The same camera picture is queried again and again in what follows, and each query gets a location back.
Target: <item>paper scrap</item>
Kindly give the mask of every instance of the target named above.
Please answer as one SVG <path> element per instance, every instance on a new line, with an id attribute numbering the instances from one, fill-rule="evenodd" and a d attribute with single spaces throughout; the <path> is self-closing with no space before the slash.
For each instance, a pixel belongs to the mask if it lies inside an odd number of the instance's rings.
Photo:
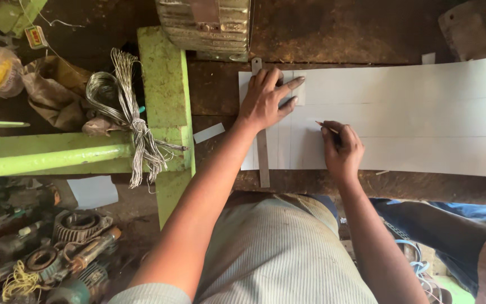
<path id="1" fill-rule="evenodd" d="M 436 53 L 421 55 L 421 64 L 434 64 L 436 62 Z"/>
<path id="2" fill-rule="evenodd" d="M 78 209 L 94 209 L 119 200 L 116 185 L 109 175 L 67 180 L 78 201 Z"/>
<path id="3" fill-rule="evenodd" d="M 202 130 L 198 133 L 195 133 L 193 135 L 194 141 L 196 143 L 201 143 L 202 141 L 208 140 L 215 135 L 219 135 L 219 134 L 223 133 L 224 131 L 225 130 L 224 130 L 224 127 L 222 126 L 222 123 L 219 122 L 218 124 L 216 124 L 212 127 L 209 127 L 209 128 Z"/>

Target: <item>white paper sheet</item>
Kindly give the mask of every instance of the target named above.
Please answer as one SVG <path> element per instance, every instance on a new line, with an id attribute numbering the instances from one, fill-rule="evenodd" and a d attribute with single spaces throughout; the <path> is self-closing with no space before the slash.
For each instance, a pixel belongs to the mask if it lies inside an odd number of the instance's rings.
<path id="1" fill-rule="evenodd" d="M 336 120 L 365 144 L 361 169 L 486 176 L 486 59 L 297 73 L 305 104 L 266 130 L 269 169 L 325 169 L 314 121 Z M 241 101 L 250 77 L 239 73 Z M 254 141 L 241 170 L 256 169 Z"/>
<path id="2" fill-rule="evenodd" d="M 222 126 L 222 123 L 219 122 L 218 124 L 216 124 L 212 127 L 209 127 L 209 128 L 202 130 L 198 133 L 194 133 L 194 135 L 193 135 L 194 141 L 196 143 L 201 143 L 202 141 L 206 141 L 213 136 L 216 136 L 216 135 L 223 133 L 224 131 L 225 130 L 224 130 L 224 127 Z"/>
<path id="3" fill-rule="evenodd" d="M 109 175 L 67 180 L 78 201 L 78 209 L 94 209 L 119 200 L 116 185 Z"/>

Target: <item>yellow thread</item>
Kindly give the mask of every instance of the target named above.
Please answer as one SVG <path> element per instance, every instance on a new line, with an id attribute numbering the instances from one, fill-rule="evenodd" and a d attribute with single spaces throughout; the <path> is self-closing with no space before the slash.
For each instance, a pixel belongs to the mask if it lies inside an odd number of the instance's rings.
<path id="1" fill-rule="evenodd" d="M 37 273 L 26 273 L 24 262 L 18 260 L 12 276 L 9 276 L 3 284 L 3 301 L 8 302 L 16 296 L 27 296 L 37 289 L 50 289 L 48 286 L 38 284 L 40 278 Z"/>

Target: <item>green metal frame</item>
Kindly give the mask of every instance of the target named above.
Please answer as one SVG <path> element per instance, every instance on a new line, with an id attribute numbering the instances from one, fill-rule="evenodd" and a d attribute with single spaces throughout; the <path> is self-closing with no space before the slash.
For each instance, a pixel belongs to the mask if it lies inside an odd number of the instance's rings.
<path id="1" fill-rule="evenodd" d="M 47 0 L 21 1 L 23 9 L 18 1 L 0 1 L 0 30 L 16 38 L 24 35 L 24 29 L 31 26 L 30 20 L 35 21 Z"/>
<path id="2" fill-rule="evenodd" d="M 147 123 L 156 127 L 151 130 L 153 137 L 190 147 L 177 156 L 183 163 L 157 176 L 155 191 L 162 228 L 196 171 L 187 59 L 185 51 L 173 45 L 160 26 L 138 29 L 138 46 Z"/>
<path id="3" fill-rule="evenodd" d="M 138 29 L 147 122 L 157 139 L 190 147 L 174 151 L 168 169 L 157 176 L 162 227 L 195 172 L 191 103 L 185 51 L 160 26 Z M 131 134 L 110 137 L 82 133 L 0 137 L 0 176 L 131 172 Z"/>

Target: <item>bundle of wire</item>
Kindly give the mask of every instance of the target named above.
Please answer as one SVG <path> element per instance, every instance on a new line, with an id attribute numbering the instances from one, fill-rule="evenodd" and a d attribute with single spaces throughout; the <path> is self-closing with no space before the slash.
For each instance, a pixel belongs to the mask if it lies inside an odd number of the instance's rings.
<path id="1" fill-rule="evenodd" d="M 85 90 L 87 100 L 100 113 L 114 120 L 127 124 L 133 133 L 133 143 L 136 148 L 132 160 L 132 177 L 129 188 L 138 187 L 142 180 L 142 164 L 145 161 L 149 168 L 147 183 L 151 184 L 157 178 L 166 162 L 173 158 L 173 152 L 167 149 L 186 151 L 188 147 L 169 144 L 153 138 L 147 124 L 140 118 L 136 96 L 132 90 L 132 65 L 139 63 L 138 58 L 129 53 L 112 49 L 112 62 L 116 67 L 116 76 L 110 73 L 98 72 L 91 75 Z M 115 100 L 123 112 L 110 107 Z"/>
<path id="2" fill-rule="evenodd" d="M 8 302 L 14 297 L 30 296 L 37 289 L 49 290 L 51 287 L 39 285 L 40 276 L 37 273 L 27 273 L 24 262 L 18 260 L 14 266 L 12 275 L 9 275 L 3 284 L 4 302 Z"/>

